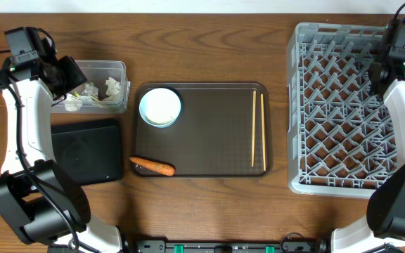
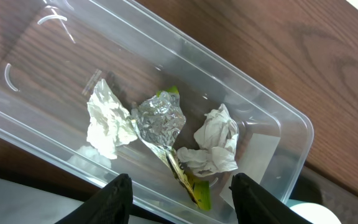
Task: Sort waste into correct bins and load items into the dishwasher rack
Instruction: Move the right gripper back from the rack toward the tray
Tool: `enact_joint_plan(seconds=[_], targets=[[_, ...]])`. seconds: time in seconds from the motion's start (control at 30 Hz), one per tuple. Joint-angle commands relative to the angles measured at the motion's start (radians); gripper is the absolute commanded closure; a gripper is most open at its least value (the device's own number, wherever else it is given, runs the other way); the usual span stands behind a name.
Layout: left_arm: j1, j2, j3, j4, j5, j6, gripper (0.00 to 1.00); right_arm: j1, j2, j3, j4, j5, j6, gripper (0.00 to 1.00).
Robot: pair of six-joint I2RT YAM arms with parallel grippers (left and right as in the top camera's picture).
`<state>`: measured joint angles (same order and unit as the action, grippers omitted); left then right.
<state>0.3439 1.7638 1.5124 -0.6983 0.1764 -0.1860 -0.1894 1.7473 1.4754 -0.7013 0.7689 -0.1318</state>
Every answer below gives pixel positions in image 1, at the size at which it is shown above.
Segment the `yellow snack wrapper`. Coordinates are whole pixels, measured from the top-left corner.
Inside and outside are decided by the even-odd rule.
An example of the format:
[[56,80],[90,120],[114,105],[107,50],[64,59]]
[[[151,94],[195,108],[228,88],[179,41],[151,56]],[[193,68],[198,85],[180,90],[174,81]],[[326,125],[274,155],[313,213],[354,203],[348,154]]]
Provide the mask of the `yellow snack wrapper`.
[[98,88],[94,85],[93,82],[87,82],[84,84],[84,90],[80,93],[74,92],[73,95],[78,96],[83,104],[94,105],[100,108],[106,108],[107,105],[99,100],[98,98]]

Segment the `white paper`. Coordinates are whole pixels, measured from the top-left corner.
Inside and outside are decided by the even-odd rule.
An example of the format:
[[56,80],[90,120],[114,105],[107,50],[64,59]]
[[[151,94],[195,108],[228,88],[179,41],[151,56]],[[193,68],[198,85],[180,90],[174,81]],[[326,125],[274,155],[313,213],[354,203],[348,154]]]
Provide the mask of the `white paper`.
[[68,93],[63,106],[67,112],[76,112],[83,106],[83,101],[78,96]]

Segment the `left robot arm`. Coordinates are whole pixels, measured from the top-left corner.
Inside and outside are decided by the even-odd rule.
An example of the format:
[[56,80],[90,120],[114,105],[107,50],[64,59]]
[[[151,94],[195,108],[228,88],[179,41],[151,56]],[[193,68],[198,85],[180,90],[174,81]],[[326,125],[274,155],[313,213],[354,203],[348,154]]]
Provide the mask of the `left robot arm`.
[[0,216],[17,238],[71,252],[122,252],[118,227],[91,214],[82,187],[56,162],[51,108],[86,78],[73,58],[9,58],[0,70],[7,147],[0,174]]

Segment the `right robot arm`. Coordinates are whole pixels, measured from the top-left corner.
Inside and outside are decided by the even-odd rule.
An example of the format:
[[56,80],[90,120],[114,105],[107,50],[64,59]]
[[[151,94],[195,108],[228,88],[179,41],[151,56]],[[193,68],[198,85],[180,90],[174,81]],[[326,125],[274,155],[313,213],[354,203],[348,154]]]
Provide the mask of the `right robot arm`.
[[377,252],[405,247],[405,62],[395,63],[383,96],[394,128],[398,169],[368,201],[366,215],[335,229],[331,252]]

